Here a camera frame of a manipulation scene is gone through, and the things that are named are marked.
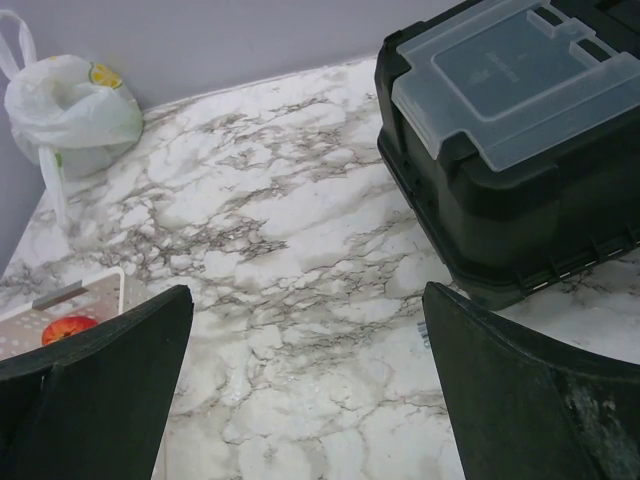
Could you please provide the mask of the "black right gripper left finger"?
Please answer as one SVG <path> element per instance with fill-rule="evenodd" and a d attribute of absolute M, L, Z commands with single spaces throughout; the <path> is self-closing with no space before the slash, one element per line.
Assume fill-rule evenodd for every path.
<path fill-rule="evenodd" d="M 176 285 L 2 361 L 2 478 L 151 478 L 193 315 Z"/>

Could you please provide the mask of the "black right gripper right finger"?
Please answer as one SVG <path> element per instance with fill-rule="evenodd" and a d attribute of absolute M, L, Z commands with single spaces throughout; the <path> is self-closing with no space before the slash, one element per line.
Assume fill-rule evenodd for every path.
<path fill-rule="evenodd" d="M 468 479 L 636 479 L 639 367 L 430 282 L 422 305 Z"/>

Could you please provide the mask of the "white plastic bag lemon print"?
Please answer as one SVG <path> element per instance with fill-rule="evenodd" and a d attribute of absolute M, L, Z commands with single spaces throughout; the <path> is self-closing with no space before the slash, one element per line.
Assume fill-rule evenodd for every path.
<path fill-rule="evenodd" d="M 1 41 L 1 72 L 8 79 L 4 108 L 19 149 L 41 170 L 61 228 L 70 224 L 66 180 L 111 166 L 140 138 L 143 115 L 121 77 L 107 66 L 75 55 L 37 58 L 26 22 L 11 10 L 3 19 L 18 27 L 20 67 Z"/>

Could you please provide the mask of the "red fake apple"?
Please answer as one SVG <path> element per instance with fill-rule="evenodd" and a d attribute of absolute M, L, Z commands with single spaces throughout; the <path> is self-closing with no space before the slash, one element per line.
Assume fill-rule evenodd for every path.
<path fill-rule="evenodd" d="M 84 315 L 66 316 L 51 322 L 41 334 L 41 345 L 47 346 L 51 343 L 68 338 L 77 333 L 83 332 L 97 326 L 99 322 Z"/>

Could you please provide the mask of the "white perforated plastic tray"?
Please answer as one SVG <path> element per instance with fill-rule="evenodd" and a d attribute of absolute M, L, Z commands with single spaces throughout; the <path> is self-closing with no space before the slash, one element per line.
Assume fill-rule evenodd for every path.
<path fill-rule="evenodd" d="M 125 273 L 119 267 L 79 280 L 1 315 L 1 359 L 40 348 L 41 336 L 65 316 L 87 316 L 98 322 L 123 312 Z"/>

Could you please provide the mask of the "hex key set yellow holder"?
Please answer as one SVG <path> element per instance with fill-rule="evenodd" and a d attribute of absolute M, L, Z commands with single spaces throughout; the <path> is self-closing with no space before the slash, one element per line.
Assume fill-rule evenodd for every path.
<path fill-rule="evenodd" d="M 418 333 L 422 339 L 422 342 L 426 348 L 430 347 L 430 338 L 425 324 L 419 323 L 417 325 Z"/>

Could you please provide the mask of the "black toolbox clear lids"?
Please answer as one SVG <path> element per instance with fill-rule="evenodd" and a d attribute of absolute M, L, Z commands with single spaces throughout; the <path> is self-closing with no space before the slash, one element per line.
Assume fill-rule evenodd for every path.
<path fill-rule="evenodd" d="M 382 158 L 500 310 L 639 245 L 639 5 L 465 1 L 387 36 Z"/>

